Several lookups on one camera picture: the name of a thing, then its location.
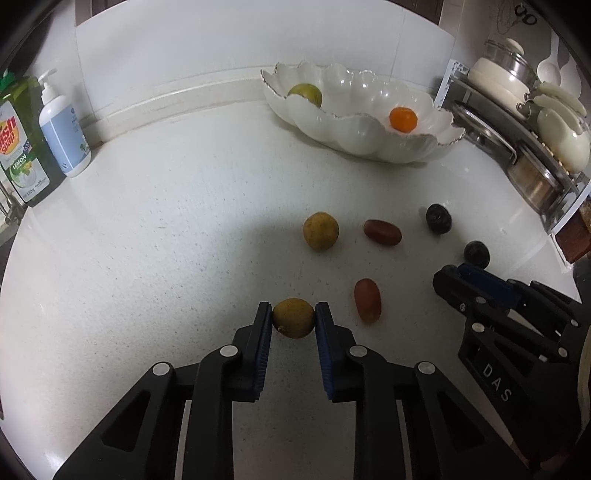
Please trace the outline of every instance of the soap dispenser bottle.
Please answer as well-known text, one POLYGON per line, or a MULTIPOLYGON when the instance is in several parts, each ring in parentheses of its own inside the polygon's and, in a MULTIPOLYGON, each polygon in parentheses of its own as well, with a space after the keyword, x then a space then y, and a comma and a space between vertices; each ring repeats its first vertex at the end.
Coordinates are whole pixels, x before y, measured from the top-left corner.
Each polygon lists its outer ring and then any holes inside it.
POLYGON ((39 77, 43 86, 41 99, 43 110, 39 115, 39 126, 63 173, 75 177, 90 163, 90 147, 82 133, 72 103, 64 95, 58 95, 47 82, 51 69, 39 77))

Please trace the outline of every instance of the cabinet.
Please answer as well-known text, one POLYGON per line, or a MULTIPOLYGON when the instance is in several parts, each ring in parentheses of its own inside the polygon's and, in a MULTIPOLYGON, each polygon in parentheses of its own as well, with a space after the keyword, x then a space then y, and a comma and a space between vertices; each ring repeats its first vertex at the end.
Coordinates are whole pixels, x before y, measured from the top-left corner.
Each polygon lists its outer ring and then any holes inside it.
POLYGON ((439 25, 443 0, 389 0, 439 25))

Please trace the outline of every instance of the white plate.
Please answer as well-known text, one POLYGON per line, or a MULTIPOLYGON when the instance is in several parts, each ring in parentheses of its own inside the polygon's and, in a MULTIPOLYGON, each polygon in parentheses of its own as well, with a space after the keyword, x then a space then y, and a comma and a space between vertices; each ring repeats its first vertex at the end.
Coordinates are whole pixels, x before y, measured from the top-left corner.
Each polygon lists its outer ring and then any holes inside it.
POLYGON ((335 150, 390 163, 410 163, 444 149, 465 133, 453 127, 453 115, 435 110, 430 95, 410 91, 400 80, 383 82, 373 72, 350 72, 339 64, 318 67, 303 61, 297 67, 278 63, 273 74, 261 70, 271 109, 308 137, 335 150), (322 93, 318 108, 287 92, 299 83, 316 85, 322 93), (393 129, 389 113, 411 108, 418 125, 409 134, 393 129))

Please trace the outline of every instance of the green bottle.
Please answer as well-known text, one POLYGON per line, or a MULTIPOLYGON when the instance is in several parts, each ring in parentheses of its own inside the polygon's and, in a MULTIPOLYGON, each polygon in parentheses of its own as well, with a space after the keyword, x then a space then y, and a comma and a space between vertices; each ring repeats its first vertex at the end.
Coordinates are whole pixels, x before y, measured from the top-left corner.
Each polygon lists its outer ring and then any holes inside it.
POLYGON ((31 207, 66 178, 41 132, 42 109, 41 86, 35 77, 16 81, 12 73, 4 73, 0 80, 0 164, 31 207))

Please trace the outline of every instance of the round yellow fruit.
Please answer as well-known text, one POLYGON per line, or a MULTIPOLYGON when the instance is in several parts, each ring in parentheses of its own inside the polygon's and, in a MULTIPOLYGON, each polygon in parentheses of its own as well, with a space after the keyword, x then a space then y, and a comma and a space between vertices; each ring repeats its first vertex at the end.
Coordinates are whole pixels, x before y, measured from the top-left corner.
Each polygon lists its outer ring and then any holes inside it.
POLYGON ((300 95, 318 108, 322 105, 322 93, 316 85, 311 83, 298 83, 287 93, 287 96, 290 95, 300 95))
POLYGON ((304 338, 314 329, 314 309, 302 299, 286 299, 273 309, 273 326, 288 338, 304 338))
POLYGON ((326 212, 317 212, 304 222, 304 239, 313 250, 332 247, 339 237, 339 224, 326 212))

